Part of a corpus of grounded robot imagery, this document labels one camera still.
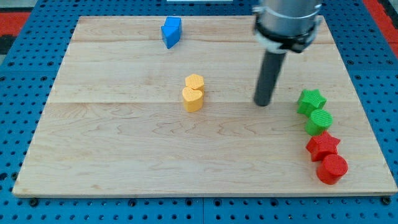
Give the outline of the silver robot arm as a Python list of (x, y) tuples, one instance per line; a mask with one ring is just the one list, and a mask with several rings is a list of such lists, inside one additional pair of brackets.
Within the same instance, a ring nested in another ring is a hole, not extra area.
[(273, 54), (301, 53), (315, 40), (321, 8), (321, 0), (260, 0), (252, 8), (254, 36)]

